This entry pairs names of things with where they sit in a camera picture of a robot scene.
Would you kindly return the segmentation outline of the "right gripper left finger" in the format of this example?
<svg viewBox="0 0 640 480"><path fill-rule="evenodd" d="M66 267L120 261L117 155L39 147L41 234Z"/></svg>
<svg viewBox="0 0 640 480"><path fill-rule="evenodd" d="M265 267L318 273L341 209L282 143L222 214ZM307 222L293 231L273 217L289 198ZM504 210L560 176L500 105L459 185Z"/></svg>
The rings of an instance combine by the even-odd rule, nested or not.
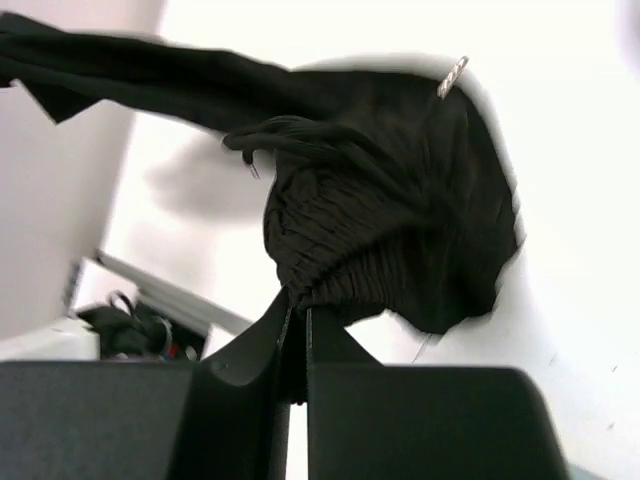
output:
<svg viewBox="0 0 640 480"><path fill-rule="evenodd" d="M5 362L5 479L281 479L288 297L205 360Z"/></svg>

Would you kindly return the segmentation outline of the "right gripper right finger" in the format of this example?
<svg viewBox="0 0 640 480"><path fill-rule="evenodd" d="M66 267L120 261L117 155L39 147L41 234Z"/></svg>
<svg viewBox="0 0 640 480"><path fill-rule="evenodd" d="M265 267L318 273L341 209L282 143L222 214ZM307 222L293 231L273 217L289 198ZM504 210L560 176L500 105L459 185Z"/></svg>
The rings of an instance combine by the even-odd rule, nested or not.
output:
<svg viewBox="0 0 640 480"><path fill-rule="evenodd" d="M323 309L308 311L306 335L310 478L568 478L524 372L384 366Z"/></svg>

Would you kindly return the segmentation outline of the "black trousers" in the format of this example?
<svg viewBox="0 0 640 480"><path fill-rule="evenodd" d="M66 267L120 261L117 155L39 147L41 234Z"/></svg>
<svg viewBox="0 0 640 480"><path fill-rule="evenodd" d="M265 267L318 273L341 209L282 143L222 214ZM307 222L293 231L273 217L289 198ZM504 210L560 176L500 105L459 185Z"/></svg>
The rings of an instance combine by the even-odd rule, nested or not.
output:
<svg viewBox="0 0 640 480"><path fill-rule="evenodd" d="M469 83L429 65L288 70L225 50L1 16L1 84L64 122L102 100L220 132L276 173L263 217L292 308L391 310L442 334L490 313L517 253L512 185Z"/></svg>

